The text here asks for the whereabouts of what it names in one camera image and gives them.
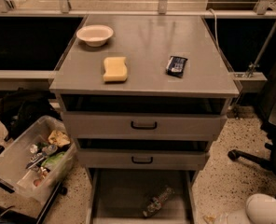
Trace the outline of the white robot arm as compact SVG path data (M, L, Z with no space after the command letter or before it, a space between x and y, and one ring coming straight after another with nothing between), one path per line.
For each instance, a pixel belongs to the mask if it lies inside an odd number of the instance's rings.
M214 224L276 224L276 199L254 194L242 209L221 214Z

